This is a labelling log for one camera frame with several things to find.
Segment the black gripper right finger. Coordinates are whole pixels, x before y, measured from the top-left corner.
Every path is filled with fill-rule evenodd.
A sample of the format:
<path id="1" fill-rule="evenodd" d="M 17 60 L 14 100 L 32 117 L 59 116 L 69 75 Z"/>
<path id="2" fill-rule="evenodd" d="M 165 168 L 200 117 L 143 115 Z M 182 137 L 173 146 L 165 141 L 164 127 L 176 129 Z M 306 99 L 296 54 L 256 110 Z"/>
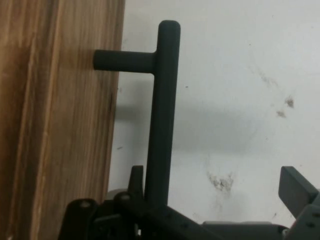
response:
<path id="1" fill-rule="evenodd" d="M 278 195 L 295 218 L 284 233 L 285 240 L 320 238 L 320 191 L 293 166 L 280 171 Z"/>

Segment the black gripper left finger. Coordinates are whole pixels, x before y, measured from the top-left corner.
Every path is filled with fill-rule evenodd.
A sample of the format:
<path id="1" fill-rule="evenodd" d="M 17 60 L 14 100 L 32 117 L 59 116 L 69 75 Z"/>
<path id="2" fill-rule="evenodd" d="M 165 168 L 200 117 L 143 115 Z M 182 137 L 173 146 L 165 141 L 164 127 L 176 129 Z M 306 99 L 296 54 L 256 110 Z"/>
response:
<path id="1" fill-rule="evenodd" d="M 63 218 L 65 240 L 206 240 L 199 224 L 167 206 L 144 201 L 142 166 L 131 169 L 128 189 L 98 204 L 90 198 L 70 202 Z"/>

